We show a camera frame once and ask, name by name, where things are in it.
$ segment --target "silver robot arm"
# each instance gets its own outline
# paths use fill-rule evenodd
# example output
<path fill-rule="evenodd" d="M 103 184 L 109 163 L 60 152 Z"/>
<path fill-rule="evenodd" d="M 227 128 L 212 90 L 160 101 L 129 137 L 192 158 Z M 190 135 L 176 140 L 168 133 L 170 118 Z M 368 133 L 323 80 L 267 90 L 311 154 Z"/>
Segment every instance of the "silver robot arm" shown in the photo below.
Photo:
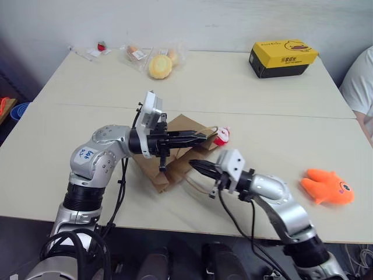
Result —
<path fill-rule="evenodd" d="M 253 199 L 267 213 L 269 220 L 284 243 L 284 253 L 291 256 L 302 279 L 348 280 L 333 254 L 318 237 L 305 209 L 293 198 L 286 183 L 279 178 L 243 171 L 245 160 L 238 150 L 224 150 L 216 163 L 191 160 L 201 174 L 215 179 L 210 193 L 218 190 L 236 191 L 241 201 Z"/>
<path fill-rule="evenodd" d="M 68 192 L 58 208 L 51 236 L 76 228 L 98 229 L 104 190 L 115 165 L 123 158 L 142 154 L 160 157 L 160 170 L 166 169 L 171 148 L 196 146 L 206 140 L 195 131 L 167 131 L 167 115 L 161 111 L 162 100 L 147 92 L 133 127 L 107 125 L 95 131 L 91 139 L 76 148 L 70 159 Z M 79 234 L 86 250 L 91 238 Z"/>

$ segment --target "orange plush toy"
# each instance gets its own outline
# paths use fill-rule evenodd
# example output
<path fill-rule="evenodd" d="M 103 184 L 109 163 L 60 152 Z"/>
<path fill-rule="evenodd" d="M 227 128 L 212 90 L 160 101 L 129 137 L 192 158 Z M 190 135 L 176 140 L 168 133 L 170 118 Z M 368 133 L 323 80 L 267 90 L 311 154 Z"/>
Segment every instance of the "orange plush toy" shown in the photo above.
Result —
<path fill-rule="evenodd" d="M 317 204 L 321 202 L 347 204 L 354 201 L 354 191 L 334 171 L 308 169 L 307 175 L 311 179 L 303 178 L 301 185 Z"/>

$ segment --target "blue container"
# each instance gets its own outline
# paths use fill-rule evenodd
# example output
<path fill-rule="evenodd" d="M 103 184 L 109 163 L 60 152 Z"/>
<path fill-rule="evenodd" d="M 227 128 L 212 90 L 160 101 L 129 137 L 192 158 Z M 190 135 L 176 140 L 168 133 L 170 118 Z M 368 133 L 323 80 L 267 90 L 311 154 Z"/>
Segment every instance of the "blue container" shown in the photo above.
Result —
<path fill-rule="evenodd" d="M 27 106 L 30 104 L 30 102 L 22 103 L 17 105 L 10 111 L 10 117 L 14 119 L 15 121 L 19 121 L 23 115 L 23 113 L 26 111 Z"/>

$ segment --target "person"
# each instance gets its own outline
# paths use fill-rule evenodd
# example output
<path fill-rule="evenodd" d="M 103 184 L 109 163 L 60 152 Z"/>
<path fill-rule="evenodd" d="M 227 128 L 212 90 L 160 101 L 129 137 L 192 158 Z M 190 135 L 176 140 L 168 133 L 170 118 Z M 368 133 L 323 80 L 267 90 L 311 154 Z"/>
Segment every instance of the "person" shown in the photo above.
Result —
<path fill-rule="evenodd" d="M 339 90 L 373 147 L 373 46 L 355 60 Z"/>

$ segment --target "plastic bag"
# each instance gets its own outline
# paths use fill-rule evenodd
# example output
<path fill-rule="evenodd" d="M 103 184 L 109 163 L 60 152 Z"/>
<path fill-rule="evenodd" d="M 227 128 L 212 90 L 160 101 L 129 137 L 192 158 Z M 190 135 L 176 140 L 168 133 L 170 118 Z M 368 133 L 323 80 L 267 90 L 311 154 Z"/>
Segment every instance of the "plastic bag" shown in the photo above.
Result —
<path fill-rule="evenodd" d="M 164 79 L 175 69 L 183 66 L 187 58 L 183 42 L 164 43 L 153 47 L 147 59 L 147 72 L 154 79 Z"/>
<path fill-rule="evenodd" d="M 139 72 L 143 72 L 149 58 L 149 51 L 141 49 L 134 43 L 126 43 L 120 47 L 121 60 L 124 59 L 124 63 L 135 68 Z"/>

